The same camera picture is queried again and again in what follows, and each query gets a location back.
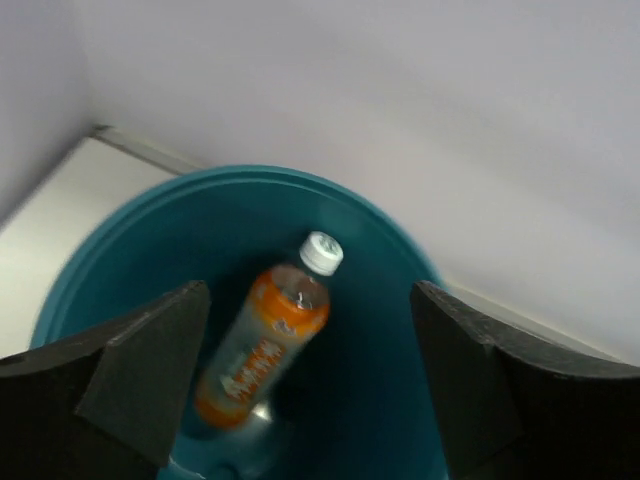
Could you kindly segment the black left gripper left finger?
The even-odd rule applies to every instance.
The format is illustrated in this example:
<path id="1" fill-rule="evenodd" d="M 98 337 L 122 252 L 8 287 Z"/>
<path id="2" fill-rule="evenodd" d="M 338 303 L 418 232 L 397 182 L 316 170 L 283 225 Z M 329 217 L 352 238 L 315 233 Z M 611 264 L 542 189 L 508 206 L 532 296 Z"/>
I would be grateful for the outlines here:
<path id="1" fill-rule="evenodd" d="M 168 464 L 209 313 L 189 282 L 1 361 L 4 479 L 153 479 Z"/>

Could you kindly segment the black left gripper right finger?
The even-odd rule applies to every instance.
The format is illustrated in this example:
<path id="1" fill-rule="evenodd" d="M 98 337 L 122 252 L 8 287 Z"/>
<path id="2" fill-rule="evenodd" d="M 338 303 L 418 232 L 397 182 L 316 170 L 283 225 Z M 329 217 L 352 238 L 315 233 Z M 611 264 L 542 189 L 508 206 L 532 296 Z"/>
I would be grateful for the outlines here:
<path id="1" fill-rule="evenodd" d="M 635 479 L 639 370 L 536 337 L 433 283 L 410 294 L 453 479 Z"/>

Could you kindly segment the clear bottle orange label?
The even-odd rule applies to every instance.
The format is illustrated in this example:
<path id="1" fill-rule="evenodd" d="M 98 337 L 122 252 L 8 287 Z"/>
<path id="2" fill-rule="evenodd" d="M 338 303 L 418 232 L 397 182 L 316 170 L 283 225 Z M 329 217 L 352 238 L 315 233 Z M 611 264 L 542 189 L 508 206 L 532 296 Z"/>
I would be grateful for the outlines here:
<path id="1" fill-rule="evenodd" d="M 206 424 L 223 429 L 244 423 L 322 330 L 331 304 L 328 279 L 343 258 L 337 240 L 313 231 L 296 260 L 256 278 L 197 382 L 194 408 Z"/>

